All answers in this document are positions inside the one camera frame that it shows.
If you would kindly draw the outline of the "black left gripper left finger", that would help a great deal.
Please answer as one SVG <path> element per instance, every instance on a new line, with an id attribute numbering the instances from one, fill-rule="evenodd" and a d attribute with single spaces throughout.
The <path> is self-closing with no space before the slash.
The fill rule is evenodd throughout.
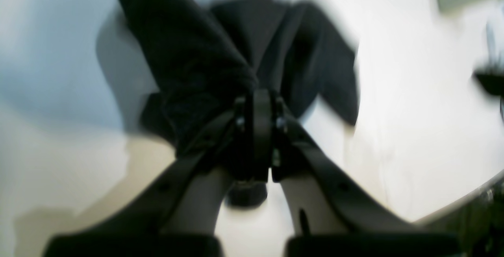
<path id="1" fill-rule="evenodd" d="M 236 182 L 267 181 L 270 96 L 244 96 L 205 126 L 129 204 L 83 231 L 54 237 L 45 257 L 221 257 L 216 221 Z"/>

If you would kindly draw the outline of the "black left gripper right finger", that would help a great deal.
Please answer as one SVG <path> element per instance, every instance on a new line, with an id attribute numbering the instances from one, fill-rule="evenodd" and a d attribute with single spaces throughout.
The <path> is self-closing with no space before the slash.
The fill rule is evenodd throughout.
<path id="1" fill-rule="evenodd" d="M 312 140 L 282 98 L 272 96 L 279 182 L 295 236 L 286 257 L 459 257 L 452 234 L 432 233 L 399 218 L 367 194 Z"/>

